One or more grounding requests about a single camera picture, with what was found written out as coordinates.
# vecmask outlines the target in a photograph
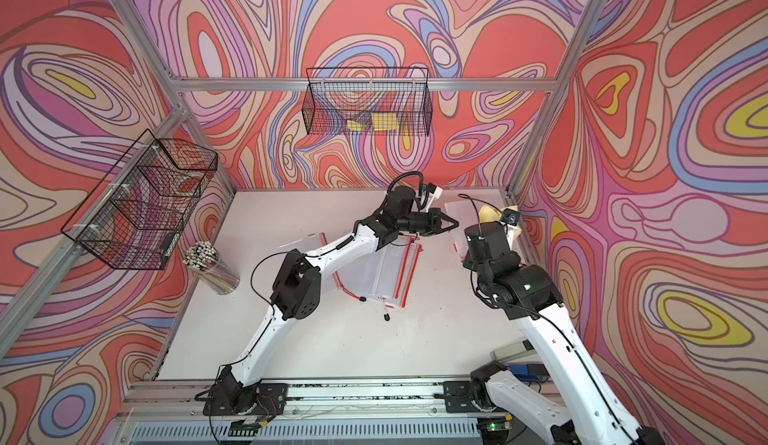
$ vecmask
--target metal rail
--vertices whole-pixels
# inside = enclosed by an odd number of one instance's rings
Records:
[[[507,193],[512,196],[514,189],[521,185],[523,178],[531,170],[533,161],[538,154],[539,149],[542,146],[542,139],[544,133],[551,125],[552,121],[558,117],[558,105],[561,104],[566,90],[568,90],[568,83],[571,80],[571,76],[576,70],[576,64],[581,58],[581,54],[584,52],[584,48],[587,47],[587,42],[594,30],[594,26],[600,18],[600,14],[603,11],[607,0],[587,0],[587,4],[584,6],[584,12],[579,18],[579,22],[574,29],[574,36],[571,37],[571,41],[565,49],[565,54],[558,68],[558,72],[554,78],[558,85],[555,89],[547,95],[542,104],[542,108],[539,110],[538,118],[532,125],[531,131],[528,133],[528,138],[523,144],[520,151],[520,157],[514,165],[512,174],[509,177],[509,183],[507,183]]]
[[[345,82],[368,83],[370,79],[350,78]],[[403,82],[404,79],[381,78],[377,83]],[[171,85],[179,92],[224,92],[224,91],[257,91],[257,92],[302,92],[306,90],[307,78],[186,78],[173,77]],[[488,92],[501,90],[526,90],[534,92],[552,92],[557,86],[555,79],[525,79],[525,78],[430,78],[429,89],[436,92]]]
[[[173,109],[160,122],[155,133],[158,136],[172,135],[183,116],[184,113],[181,109]],[[115,175],[112,183],[121,181],[140,155],[140,151],[135,152],[120,169],[120,172]],[[114,187],[108,186],[102,192],[99,200],[95,201],[83,215],[81,222],[88,223],[109,199],[113,191]],[[51,296],[53,290],[62,282],[72,265],[84,252],[85,250],[80,245],[62,237],[59,245],[43,260],[43,264],[24,284],[22,290],[11,299],[0,315],[0,357],[5,357],[5,354],[22,335],[29,322],[38,314],[45,301]]]
[[[457,380],[468,381],[468,377],[275,378],[265,379],[264,383],[288,384],[283,412],[287,417],[302,418],[317,412],[344,418],[359,416],[360,412],[376,417],[393,414],[435,417],[448,414],[445,402],[433,395],[443,393],[444,381]],[[203,403],[195,401],[194,397],[212,384],[211,380],[139,382],[126,393],[119,413],[125,416],[141,410],[152,416],[173,413],[178,407],[185,411],[202,411]],[[470,413],[471,416],[479,414],[479,411]]]
[[[187,127],[192,139],[198,145],[206,148],[213,148],[208,140],[208,136],[197,122],[197,117],[190,112],[186,100],[181,92],[170,82],[170,68],[165,63],[163,56],[152,39],[149,30],[147,30],[144,21],[141,19],[133,0],[109,0],[112,8],[120,17],[125,26],[126,33],[130,42],[139,49],[141,54],[147,60],[149,68],[158,81],[160,88],[168,95],[168,100],[175,106],[180,107],[187,113],[187,121],[191,126]],[[216,178],[228,196],[234,196],[234,190],[229,177],[221,169],[216,171]]]

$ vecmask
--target white table surface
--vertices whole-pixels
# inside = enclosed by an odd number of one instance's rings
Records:
[[[503,205],[498,190],[468,192]],[[458,193],[444,191],[435,206],[459,200]],[[229,295],[216,295],[200,281],[159,379],[215,378],[220,364],[243,351],[266,312],[248,282],[256,263],[312,233],[324,231],[328,241],[338,238],[383,197],[383,191],[237,192],[215,246],[240,273],[240,285]],[[391,309],[390,321],[380,304],[357,301],[341,290],[329,292],[284,339],[266,377],[466,375],[488,362],[492,350],[522,336],[504,312],[488,309],[472,294],[450,233],[420,243],[424,250],[406,306]],[[282,261],[280,255],[270,258],[256,271],[254,283],[262,295],[269,297]]]

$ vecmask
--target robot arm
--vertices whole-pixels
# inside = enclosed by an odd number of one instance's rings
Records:
[[[518,381],[501,363],[471,375],[481,408],[498,406],[519,417],[546,443],[663,444],[658,431],[641,427],[610,389],[574,330],[560,291],[536,265],[520,266],[510,249],[519,214],[504,214],[465,230],[464,266],[478,272],[475,295],[504,311],[542,359],[566,408]]]
[[[408,175],[419,176],[418,193],[408,186],[395,187]],[[256,386],[280,340],[297,320],[308,317],[320,304],[323,276],[330,277],[344,265],[389,245],[401,232],[430,236],[458,227],[456,220],[431,208],[441,193],[442,189],[431,183],[423,185],[421,173],[403,174],[389,185],[379,208],[357,221],[351,233],[306,254],[298,250],[288,252],[272,285],[270,310],[237,360],[219,373],[208,393],[207,410],[214,407],[213,403],[217,407],[223,404],[222,410],[234,413],[252,409],[257,401]],[[444,227],[444,221],[451,225]]]

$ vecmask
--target aluminum frame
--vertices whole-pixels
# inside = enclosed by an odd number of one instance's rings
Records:
[[[174,108],[160,122],[155,133],[157,136],[173,135],[183,118],[182,110],[178,107]],[[125,162],[120,172],[115,175],[111,184],[119,183],[140,156],[141,151],[135,152],[128,162]],[[108,186],[83,215],[81,221],[90,221],[96,211],[109,199],[113,191],[114,187]],[[86,251],[80,245],[62,237],[59,245],[43,260],[43,264],[24,284],[22,290],[11,298],[0,315],[0,357],[5,357],[5,354],[21,336],[29,322],[38,314],[45,301],[51,296],[53,290],[62,282],[74,263],[84,253]]]
[[[194,142],[209,149],[213,148],[208,140],[208,136],[197,121],[197,116],[191,113],[190,107],[184,99],[184,95],[176,90],[176,87],[170,82],[170,68],[160,55],[160,52],[155,45],[149,30],[144,24],[144,21],[141,19],[133,0],[109,0],[109,2],[112,4],[112,8],[118,14],[118,17],[120,17],[120,20],[122,20],[130,42],[139,49],[141,54],[147,60],[154,78],[158,81],[160,88],[168,96],[168,100],[174,107],[180,107],[187,114],[187,121],[191,125],[187,127],[187,130]],[[221,186],[224,187],[225,193],[233,196],[234,189],[229,177],[227,177],[221,169],[216,171],[216,178]]]
[[[584,48],[592,35],[594,26],[597,24],[600,14],[603,11],[607,0],[587,0],[584,11],[581,13],[579,22],[574,29],[574,35],[568,46],[565,47],[563,59],[558,67],[558,72],[554,78],[558,85],[554,91],[544,98],[542,108],[532,125],[532,130],[528,133],[528,138],[523,144],[518,161],[515,162],[512,174],[507,183],[507,194],[512,196],[517,185],[523,180],[532,167],[532,163],[542,146],[542,139],[550,124],[558,117],[558,109],[562,104],[562,99],[568,91],[568,83],[576,70],[576,65]]]
[[[286,407],[283,415],[271,427],[302,421],[306,425],[314,419],[350,423],[354,420],[467,420],[477,417],[501,417],[506,412],[447,413],[445,402],[434,398],[442,393],[444,381],[468,381],[467,376],[429,377],[342,377],[265,379],[264,382],[288,384]],[[209,427],[203,415],[203,402],[195,401],[196,394],[205,392],[213,380],[155,381],[134,383],[125,395],[118,411],[119,425],[106,443],[131,443],[133,433],[147,424],[162,422],[172,427],[177,422],[196,423]],[[216,417],[215,426],[226,427],[242,416]]]
[[[344,79],[345,82],[368,83],[370,79]],[[377,83],[402,82],[402,79],[374,79]],[[187,78],[175,76],[170,83],[179,92],[304,92],[307,78]],[[555,79],[526,78],[430,78],[432,92],[485,92],[494,90],[520,90],[552,92],[557,88]]]

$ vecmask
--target black cable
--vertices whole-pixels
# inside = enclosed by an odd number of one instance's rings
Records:
[[[422,202],[418,204],[418,209],[424,210],[427,207],[427,200],[429,200],[429,192],[427,191],[427,187],[420,186],[418,190],[418,194],[419,195],[423,194],[424,196],[424,200],[422,200]]]
[[[447,398],[466,398],[466,397],[469,397],[469,392],[464,393],[463,395],[451,395],[450,393],[434,393],[432,396],[434,398],[437,398],[438,400],[446,400]]]
[[[517,434],[517,435],[515,435],[514,437],[507,439],[507,441],[505,441],[504,443],[505,443],[505,444],[506,444],[506,443],[510,443],[511,441],[513,441],[513,440],[515,440],[516,438],[520,437],[521,435],[523,435],[523,432],[524,432],[524,431],[526,431],[527,429],[528,429],[528,425],[526,425],[526,424],[524,423],[524,424],[523,424],[523,429],[522,429],[521,431],[519,431],[519,432],[518,432],[518,434]]]
[[[309,257],[309,258],[320,258],[320,257],[322,257],[323,255],[328,255],[328,254],[330,254],[332,251],[336,251],[336,250],[339,250],[339,248],[331,248],[331,249],[330,249],[330,250],[328,250],[328,251],[324,251],[324,252],[323,252],[323,253],[321,253],[320,255],[304,255],[304,256],[305,256],[305,257]]]
[[[400,237],[407,237],[409,239],[414,239],[415,240],[415,237],[413,235],[403,235],[401,233]],[[390,243],[390,244],[387,244],[387,245],[394,245],[395,247],[407,247],[408,245],[411,245],[414,242],[414,240],[408,240],[408,243]]]
[[[424,186],[424,174],[422,174],[420,171],[417,171],[417,170],[414,170],[412,172],[401,173],[400,175],[395,177],[395,179],[393,181],[389,182],[389,186],[387,186],[386,192],[387,193],[391,192],[392,189],[395,188],[395,185],[397,185],[397,182],[399,182],[400,180],[405,179],[406,177],[411,177],[411,176],[417,176],[418,177],[418,192],[421,193],[422,192],[422,187]]]
[[[475,282],[472,281],[472,273],[475,271],[475,268],[473,267],[472,270],[469,271],[469,286],[472,289],[472,293],[475,294],[475,297],[479,298],[480,301],[485,304],[488,308],[493,308],[494,310],[497,308],[501,308],[498,305],[493,305],[491,303],[491,299],[489,297],[483,297],[480,295],[480,292],[478,291],[477,287],[475,287]]]
[[[629,432],[627,431],[627,429],[625,429],[625,428],[624,428],[624,425],[622,425],[622,424],[621,424],[621,422],[619,421],[619,417],[617,417],[617,416],[616,416],[616,413],[613,411],[613,409],[612,409],[612,408],[610,408],[610,404],[609,404],[609,402],[608,402],[608,399],[607,399],[607,398],[605,398],[605,395],[603,395],[603,391],[602,391],[602,390],[600,390],[600,387],[598,386],[598,383],[597,383],[597,381],[595,381],[594,377],[592,376],[592,373],[589,371],[589,368],[587,367],[587,363],[586,363],[586,362],[584,362],[584,359],[581,357],[581,354],[579,354],[579,353],[576,351],[576,347],[574,347],[573,343],[572,343],[570,340],[568,340],[568,337],[565,335],[565,332],[563,332],[563,331],[560,329],[560,327],[558,327],[557,325],[555,325],[555,324],[554,324],[554,322],[553,322],[552,320],[550,320],[549,318],[547,318],[547,317],[543,316],[542,314],[538,313],[537,311],[533,311],[533,310],[531,310],[530,308],[521,307],[520,305],[513,305],[513,304],[509,304],[509,306],[511,306],[511,307],[515,307],[515,308],[519,308],[519,309],[521,309],[521,310],[525,310],[525,311],[526,311],[527,313],[529,313],[529,314],[534,314],[534,315],[536,315],[536,316],[538,316],[538,317],[540,317],[540,318],[543,318],[544,320],[548,321],[548,322],[549,322],[549,324],[550,324],[550,325],[552,325],[552,327],[554,327],[554,329],[555,329],[555,330],[557,330],[557,331],[560,333],[560,335],[562,335],[562,336],[563,336],[563,338],[565,339],[565,341],[566,341],[566,342],[568,343],[568,345],[571,347],[571,351],[572,351],[574,354],[576,354],[576,358],[578,358],[578,360],[581,362],[581,366],[582,366],[582,367],[584,367],[584,371],[585,371],[585,372],[587,372],[587,376],[588,376],[588,377],[589,377],[589,379],[592,381],[592,384],[594,385],[594,388],[595,388],[595,389],[598,391],[598,393],[600,393],[600,398],[602,398],[602,399],[603,399],[603,402],[605,402],[605,407],[608,409],[608,412],[610,413],[610,415],[611,415],[611,416],[612,416],[612,417],[613,417],[613,418],[616,420],[616,424],[619,426],[619,428],[621,429],[621,431],[623,431],[623,432],[624,432],[624,435],[626,435],[628,439],[632,440],[632,443],[633,443],[634,445],[638,445],[638,442],[637,442],[637,440],[633,439],[633,438],[632,438],[632,436],[631,436],[631,435],[629,435]]]
[[[224,365],[219,365],[219,369],[218,369],[218,370],[216,370],[216,379],[215,379],[215,380],[218,380],[218,379],[219,379],[219,373],[221,373],[221,369],[222,369],[222,368],[224,368],[224,367],[226,367],[226,366],[232,366],[232,365],[235,365],[235,364],[237,364],[237,363],[241,363],[243,360],[245,360],[246,358],[248,358],[248,356],[250,355],[250,353],[251,353],[252,351],[254,351],[254,349],[256,348],[256,345],[257,345],[257,344],[259,344],[259,341],[260,341],[260,340],[261,340],[261,338],[264,336],[264,333],[265,333],[265,332],[266,332],[266,331],[269,329],[269,327],[270,327],[270,324],[272,324],[272,321],[273,321],[273,320],[274,320],[274,316],[273,316],[272,318],[270,318],[270,321],[268,321],[268,322],[266,323],[266,327],[264,327],[264,330],[261,332],[261,335],[259,335],[259,337],[256,339],[256,342],[254,343],[254,346],[250,348],[250,350],[248,351],[248,353],[247,353],[247,354],[245,354],[245,355],[243,356],[243,358],[241,358],[240,360],[235,360],[234,362],[231,362],[231,363],[225,363]],[[208,390],[206,390],[205,392],[200,392],[200,393],[198,393],[197,395],[195,395],[195,396],[194,396],[194,399],[195,399],[196,401],[201,401],[201,400],[200,400],[200,397],[202,397],[203,393],[210,393],[210,391],[212,391],[212,390],[214,389],[214,385],[211,385],[211,386],[210,386],[210,388],[209,388]],[[208,410],[208,425],[210,426],[210,434],[214,436],[214,440],[216,440],[216,443],[218,443],[219,445],[221,445],[221,442],[219,441],[219,438],[216,436],[216,432],[214,431],[214,424],[211,422],[211,419],[210,419],[210,416],[211,416],[211,415],[210,415],[210,413],[211,413],[211,411],[210,411],[210,410]]]
[[[459,199],[469,200],[470,203],[472,203],[472,208],[475,209],[475,215],[478,217],[478,230],[480,231],[480,236],[485,240],[485,235],[483,235],[482,233],[482,224],[480,223],[480,211],[478,210],[478,207],[475,205],[476,199],[473,199],[472,197],[468,196],[466,193],[459,193],[457,197]]]
[[[219,441],[219,438],[216,436],[216,432],[214,431],[214,422],[211,421],[210,415],[208,415],[208,425],[210,426],[210,434],[214,436],[214,440],[216,440],[216,443],[221,445],[221,441]]]
[[[277,253],[274,253],[272,255],[267,255],[266,257],[262,258],[259,263],[256,264],[256,266],[254,267],[254,270],[250,273],[250,289],[253,290],[256,295],[258,295],[262,300],[264,300],[270,306],[272,306],[272,302],[267,300],[266,298],[264,298],[263,295],[261,295],[259,292],[256,291],[256,289],[254,287],[254,274],[256,273],[256,269],[259,267],[259,265],[263,264],[264,261],[267,258],[272,258],[275,255],[280,255],[280,254],[283,254],[283,253],[291,253],[291,252],[292,252],[291,250],[289,250],[289,251],[278,251]]]
[[[485,205],[487,205],[487,206],[491,207],[491,208],[492,208],[492,209],[494,209],[496,212],[502,213],[502,211],[501,211],[501,210],[499,210],[499,209],[498,209],[498,208],[497,208],[495,205],[493,205],[491,202],[486,202],[485,200],[482,200],[482,199],[476,199],[475,197],[469,196],[469,195],[467,195],[466,193],[459,193],[459,194],[458,194],[458,198],[460,198],[460,199],[466,199],[466,200],[469,200],[469,201],[474,201],[474,202],[485,203]]]

